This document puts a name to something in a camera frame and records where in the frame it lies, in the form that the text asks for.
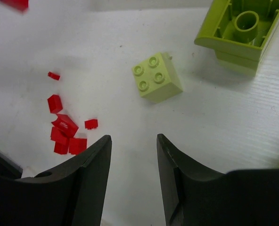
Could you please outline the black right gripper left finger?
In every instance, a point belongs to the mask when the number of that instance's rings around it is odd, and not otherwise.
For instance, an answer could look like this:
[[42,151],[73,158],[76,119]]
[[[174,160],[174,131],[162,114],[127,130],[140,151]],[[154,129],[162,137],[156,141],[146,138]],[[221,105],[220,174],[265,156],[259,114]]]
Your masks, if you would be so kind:
[[112,140],[35,177],[0,176],[0,226],[98,226],[101,223]]

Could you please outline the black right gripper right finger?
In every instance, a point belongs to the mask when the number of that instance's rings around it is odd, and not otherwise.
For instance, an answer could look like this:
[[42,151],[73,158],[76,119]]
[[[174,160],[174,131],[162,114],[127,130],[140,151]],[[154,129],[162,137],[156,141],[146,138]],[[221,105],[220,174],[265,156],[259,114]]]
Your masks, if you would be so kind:
[[157,136],[157,159],[168,226],[279,226],[279,169],[223,174],[163,134]]

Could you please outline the small red lego brick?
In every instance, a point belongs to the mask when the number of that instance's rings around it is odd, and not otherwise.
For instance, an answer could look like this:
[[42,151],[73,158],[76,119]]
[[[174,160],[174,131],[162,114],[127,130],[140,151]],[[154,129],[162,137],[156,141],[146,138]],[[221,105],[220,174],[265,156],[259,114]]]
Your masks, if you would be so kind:
[[84,126],[88,130],[96,129],[98,127],[97,119],[89,119],[84,122]]

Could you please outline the pale green square lego brick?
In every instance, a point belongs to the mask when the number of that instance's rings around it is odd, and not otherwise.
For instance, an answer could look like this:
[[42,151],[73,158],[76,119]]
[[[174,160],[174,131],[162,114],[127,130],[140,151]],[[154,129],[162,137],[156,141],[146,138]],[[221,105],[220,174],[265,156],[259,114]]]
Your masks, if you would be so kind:
[[131,69],[141,98],[160,103],[183,92],[167,52],[156,53]]

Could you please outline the large lime green lego brick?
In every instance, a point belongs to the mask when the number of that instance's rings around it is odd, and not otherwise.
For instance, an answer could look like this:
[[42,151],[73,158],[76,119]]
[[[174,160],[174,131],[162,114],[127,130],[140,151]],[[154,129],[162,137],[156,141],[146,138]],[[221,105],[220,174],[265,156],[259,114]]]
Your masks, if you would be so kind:
[[194,40],[219,63],[255,76],[279,27],[279,0],[214,0]]

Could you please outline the red round lego piece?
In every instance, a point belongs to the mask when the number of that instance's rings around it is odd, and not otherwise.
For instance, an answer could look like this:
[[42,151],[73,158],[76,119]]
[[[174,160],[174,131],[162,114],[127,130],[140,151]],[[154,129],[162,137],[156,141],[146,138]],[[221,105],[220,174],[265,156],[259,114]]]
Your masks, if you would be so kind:
[[24,13],[29,9],[29,0],[0,0],[0,4],[19,13]]

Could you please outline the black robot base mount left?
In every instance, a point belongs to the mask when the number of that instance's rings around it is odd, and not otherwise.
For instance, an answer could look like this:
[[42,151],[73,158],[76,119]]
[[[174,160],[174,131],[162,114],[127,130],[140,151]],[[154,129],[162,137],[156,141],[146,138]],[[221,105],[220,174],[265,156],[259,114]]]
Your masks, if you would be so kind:
[[0,176],[20,179],[23,169],[0,152]]

